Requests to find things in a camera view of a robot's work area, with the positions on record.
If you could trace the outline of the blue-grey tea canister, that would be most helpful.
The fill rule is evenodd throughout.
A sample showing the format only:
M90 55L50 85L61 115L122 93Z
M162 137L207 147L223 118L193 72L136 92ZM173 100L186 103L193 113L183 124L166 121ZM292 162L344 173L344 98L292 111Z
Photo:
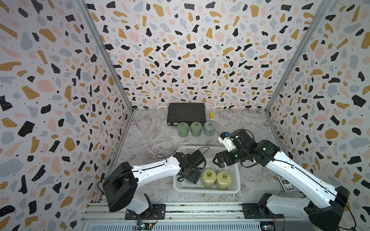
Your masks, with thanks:
M215 124L213 121L207 121L204 124L204 134L206 136L213 136L215 133Z

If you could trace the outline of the green tea canister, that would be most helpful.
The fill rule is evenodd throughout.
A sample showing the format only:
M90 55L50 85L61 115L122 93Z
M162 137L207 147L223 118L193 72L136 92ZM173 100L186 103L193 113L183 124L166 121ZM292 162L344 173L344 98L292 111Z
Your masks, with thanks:
M186 122L180 122L177 125L177 131L180 137L187 137L189 133L189 125Z
M202 123L201 122L192 122L190 125L191 134L193 137L199 137L202 131Z

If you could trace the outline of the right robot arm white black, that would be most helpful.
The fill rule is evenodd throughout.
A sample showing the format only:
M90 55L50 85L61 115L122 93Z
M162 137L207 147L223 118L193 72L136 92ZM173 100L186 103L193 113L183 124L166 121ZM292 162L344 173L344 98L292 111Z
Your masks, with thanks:
M278 146L268 140L256 142L245 129L223 132L218 140L226 148L213 159L220 168L251 161L277 173L299 189L304 198L288 198L264 193L257 203L261 214L282 214L306 218L322 231L337 231L349 190L334 187L291 160Z

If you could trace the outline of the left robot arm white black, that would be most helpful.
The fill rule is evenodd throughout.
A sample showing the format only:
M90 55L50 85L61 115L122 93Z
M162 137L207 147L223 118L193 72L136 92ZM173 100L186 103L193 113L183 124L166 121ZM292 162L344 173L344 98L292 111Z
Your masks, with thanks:
M191 154L172 152L168 156L158 154L158 162L132 166L129 162L121 163L107 177L98 183L98 189L106 196L110 212L124 208L143 214L152 209L147 195L136 195L137 189L166 177L178 176L179 180L188 180L196 184L200 171L206 167L204 154L209 147L201 147Z

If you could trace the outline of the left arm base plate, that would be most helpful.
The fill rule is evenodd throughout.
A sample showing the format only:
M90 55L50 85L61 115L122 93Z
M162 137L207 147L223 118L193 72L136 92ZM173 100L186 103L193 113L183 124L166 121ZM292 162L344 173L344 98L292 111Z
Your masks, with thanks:
M165 204L153 204L140 215L137 215L132 210L127 210L125 220L164 220L165 212Z

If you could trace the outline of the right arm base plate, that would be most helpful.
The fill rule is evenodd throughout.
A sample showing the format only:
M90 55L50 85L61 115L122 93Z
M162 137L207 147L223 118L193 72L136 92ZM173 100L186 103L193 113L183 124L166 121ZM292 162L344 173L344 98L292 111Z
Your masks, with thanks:
M257 203L243 203L242 212L245 219L283 219L283 215L274 215L268 210L260 209Z

